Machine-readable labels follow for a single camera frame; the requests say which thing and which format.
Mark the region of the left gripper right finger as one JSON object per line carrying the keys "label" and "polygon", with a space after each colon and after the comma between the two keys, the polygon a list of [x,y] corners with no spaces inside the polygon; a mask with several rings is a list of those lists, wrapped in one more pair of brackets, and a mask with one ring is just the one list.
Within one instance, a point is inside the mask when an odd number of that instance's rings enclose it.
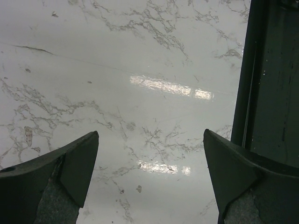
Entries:
{"label": "left gripper right finger", "polygon": [[204,131],[220,224],[297,224],[299,170]]}

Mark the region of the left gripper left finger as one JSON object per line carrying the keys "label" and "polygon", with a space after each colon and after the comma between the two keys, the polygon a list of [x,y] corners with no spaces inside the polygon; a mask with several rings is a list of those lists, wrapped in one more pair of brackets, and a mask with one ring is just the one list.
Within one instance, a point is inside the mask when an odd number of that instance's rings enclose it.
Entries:
{"label": "left gripper left finger", "polygon": [[0,171],[2,224],[74,224],[84,207],[99,146],[97,131]]}

